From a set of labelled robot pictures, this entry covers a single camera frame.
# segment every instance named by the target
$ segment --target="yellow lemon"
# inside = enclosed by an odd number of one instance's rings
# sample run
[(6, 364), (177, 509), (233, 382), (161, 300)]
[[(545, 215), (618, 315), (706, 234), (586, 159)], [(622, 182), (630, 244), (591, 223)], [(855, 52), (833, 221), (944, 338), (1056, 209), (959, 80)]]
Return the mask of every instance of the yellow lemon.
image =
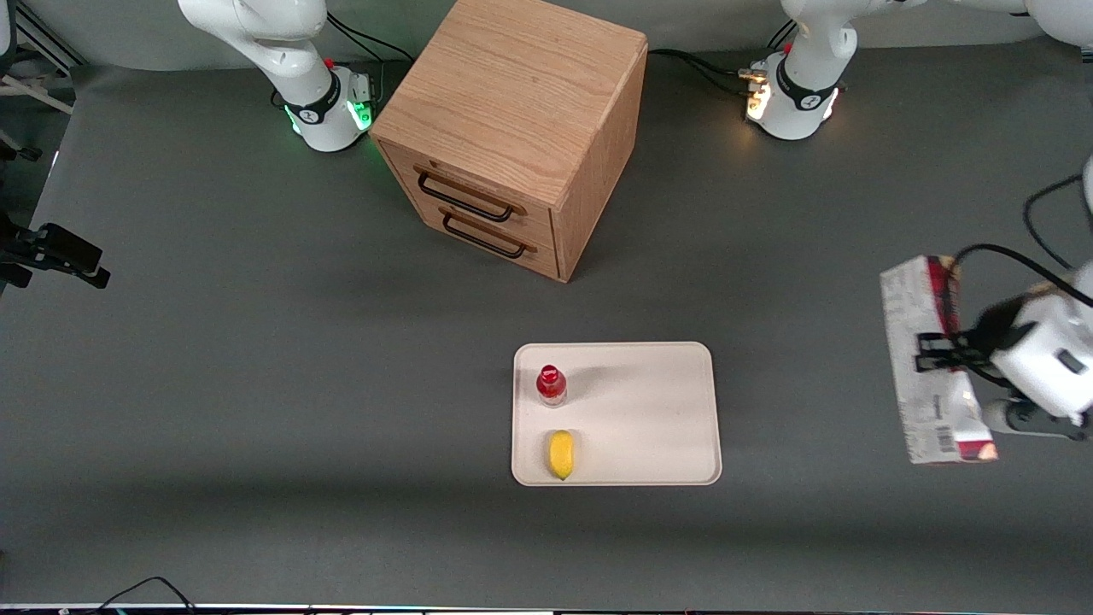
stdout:
[(550, 471), (562, 481), (573, 474), (573, 435), (564, 429), (550, 437)]

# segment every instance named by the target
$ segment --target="red bottle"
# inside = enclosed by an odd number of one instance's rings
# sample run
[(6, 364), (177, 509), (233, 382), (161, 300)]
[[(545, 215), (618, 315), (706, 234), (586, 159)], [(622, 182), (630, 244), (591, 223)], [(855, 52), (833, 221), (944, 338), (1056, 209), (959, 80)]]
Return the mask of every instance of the red bottle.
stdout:
[(546, 366), (539, 372), (536, 389), (539, 390), (539, 399), (548, 406), (565, 403), (565, 375), (554, 366)]

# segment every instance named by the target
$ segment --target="white tray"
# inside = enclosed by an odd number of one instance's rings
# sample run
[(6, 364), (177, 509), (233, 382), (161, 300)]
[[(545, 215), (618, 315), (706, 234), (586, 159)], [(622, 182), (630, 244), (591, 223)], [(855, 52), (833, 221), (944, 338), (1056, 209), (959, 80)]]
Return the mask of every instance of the white tray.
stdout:
[[(567, 380), (551, 409), (536, 391), (545, 365)], [(550, 472), (546, 442), (574, 437), (574, 470)], [(710, 485), (721, 476), (714, 363), (696, 342), (529, 344), (513, 375), (513, 476), (528, 487)]]

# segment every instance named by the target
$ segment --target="wooden drawer unit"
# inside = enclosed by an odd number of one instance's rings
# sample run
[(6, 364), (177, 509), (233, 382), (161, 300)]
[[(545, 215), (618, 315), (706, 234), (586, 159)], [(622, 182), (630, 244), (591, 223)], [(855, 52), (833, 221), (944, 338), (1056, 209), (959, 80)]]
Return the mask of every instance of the wooden drawer unit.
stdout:
[(459, 0), (372, 127), (422, 220), (568, 281), (634, 147), (645, 35)]

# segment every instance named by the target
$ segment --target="drawer handle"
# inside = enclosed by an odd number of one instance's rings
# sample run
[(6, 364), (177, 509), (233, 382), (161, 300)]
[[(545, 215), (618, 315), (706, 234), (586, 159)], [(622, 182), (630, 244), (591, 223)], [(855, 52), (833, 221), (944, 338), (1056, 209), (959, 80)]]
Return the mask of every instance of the drawer handle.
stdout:
[(518, 249), (516, 249), (515, 251), (508, 251), (507, 249), (502, 249), (502, 248), (493, 245), (492, 243), (490, 243), (487, 240), (480, 239), (480, 238), (475, 237), (474, 235), (472, 235), (470, 233), (466, 233), (463, 230), (460, 230), (459, 228), (456, 228), (456, 227), (451, 226), (451, 224), (448, 224), (448, 222), (451, 222), (451, 214), (445, 212), (445, 214), (444, 214), (444, 229), (445, 230), (448, 230), (449, 233), (451, 233), (453, 235), (456, 235), (457, 237), (465, 238), (465, 239), (471, 241), (474, 245), (482, 246), (482, 247), (489, 249), (490, 251), (492, 251), (494, 253), (497, 253), (500, 256), (504, 256), (505, 258), (512, 258), (513, 260), (516, 260), (520, 256), (524, 256), (524, 250), (528, 248), (528, 246), (526, 246), (524, 244), (520, 244), (520, 247)]
[(427, 181), (428, 179), (430, 179), (428, 173), (425, 170), (422, 170), (421, 175), (418, 176), (418, 187), (421, 188), (421, 191), (425, 192), (426, 194), (433, 198), (440, 199), (448, 204), (458, 206), (459, 209), (462, 209), (465, 211), (469, 211), (474, 215), (480, 215), (491, 222), (504, 222), (505, 220), (508, 220), (509, 215), (513, 214), (513, 205), (510, 204), (505, 208), (504, 213), (501, 214), (490, 213), (489, 211), (474, 206), (469, 202), (463, 202), (455, 197), (449, 197), (448, 194), (439, 190), (434, 190), (433, 188), (430, 188), (428, 186), (425, 185), (425, 181)]

